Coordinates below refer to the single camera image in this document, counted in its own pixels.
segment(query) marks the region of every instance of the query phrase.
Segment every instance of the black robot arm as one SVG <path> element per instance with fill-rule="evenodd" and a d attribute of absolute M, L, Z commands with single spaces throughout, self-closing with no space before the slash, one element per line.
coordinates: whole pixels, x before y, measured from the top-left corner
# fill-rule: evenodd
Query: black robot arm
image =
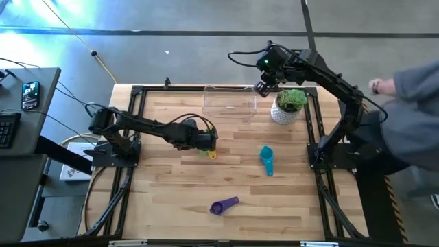
<path fill-rule="evenodd" d="M 279 83 L 304 81 L 316 82 L 346 104 L 346 110 L 335 128 L 320 139 L 316 156 L 323 160 L 331 159 L 333 147 L 346 135 L 357 129 L 363 115 L 363 93 L 351 86 L 327 67 L 323 57 L 310 49 L 290 50 L 282 45 L 269 42 L 256 67 L 262 71 L 261 79 L 254 89 L 266 97 Z"/>
<path fill-rule="evenodd" d="M 116 108 L 101 108 L 94 115 L 89 130 L 93 134 L 104 136 L 113 146 L 113 153 L 131 155 L 132 142 L 119 134 L 120 130 L 133 130 L 145 134 L 151 134 L 163 138 L 178 150 L 215 150 L 217 132 L 213 124 L 209 126 L 207 119 L 202 120 L 209 130 L 198 130 L 193 114 L 187 116 L 181 123 L 175 121 L 160 123 L 157 120 L 150 120 L 134 116 Z"/>

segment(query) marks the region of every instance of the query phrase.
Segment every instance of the yellow black tape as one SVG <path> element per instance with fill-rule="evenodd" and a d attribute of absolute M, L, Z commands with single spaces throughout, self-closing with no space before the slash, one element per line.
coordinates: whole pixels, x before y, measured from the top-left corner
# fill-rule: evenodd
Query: yellow black tape
<path fill-rule="evenodd" d="M 387 176 L 384 176 L 384 181 L 387 185 L 387 190 L 389 192 L 389 198 L 392 201 L 393 213 L 395 215 L 396 221 L 399 225 L 399 231 L 401 232 L 401 237 L 403 238 L 404 243 L 408 243 L 407 233 L 405 232 L 403 219 L 401 218 L 401 214 L 399 213 L 398 204 L 396 203 L 395 193 L 393 192 L 392 185 L 390 184 L 390 180 Z"/>

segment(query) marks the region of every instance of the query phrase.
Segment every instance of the green plant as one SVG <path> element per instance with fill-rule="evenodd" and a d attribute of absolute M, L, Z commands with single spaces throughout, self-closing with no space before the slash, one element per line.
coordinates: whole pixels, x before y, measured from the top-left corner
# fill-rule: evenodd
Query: green plant
<path fill-rule="evenodd" d="M 276 100 L 278 106 L 287 113 L 300 110 L 308 103 L 305 92 L 299 89 L 284 90 L 277 95 Z"/>

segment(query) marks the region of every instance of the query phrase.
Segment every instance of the keyboard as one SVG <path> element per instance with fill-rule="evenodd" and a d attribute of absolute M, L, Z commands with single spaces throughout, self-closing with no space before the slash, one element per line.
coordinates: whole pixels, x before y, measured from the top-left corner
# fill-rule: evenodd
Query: keyboard
<path fill-rule="evenodd" d="M 0 149 L 12 147 L 20 118 L 21 113 L 0 113 Z"/>

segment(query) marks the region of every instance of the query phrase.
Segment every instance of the clear plastic container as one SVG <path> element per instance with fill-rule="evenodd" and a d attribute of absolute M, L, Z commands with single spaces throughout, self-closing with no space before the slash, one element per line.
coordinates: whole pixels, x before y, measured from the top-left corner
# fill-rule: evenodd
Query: clear plastic container
<path fill-rule="evenodd" d="M 203 95 L 203 114 L 222 123 L 248 124 L 256 114 L 256 93 L 246 88 L 206 86 Z"/>

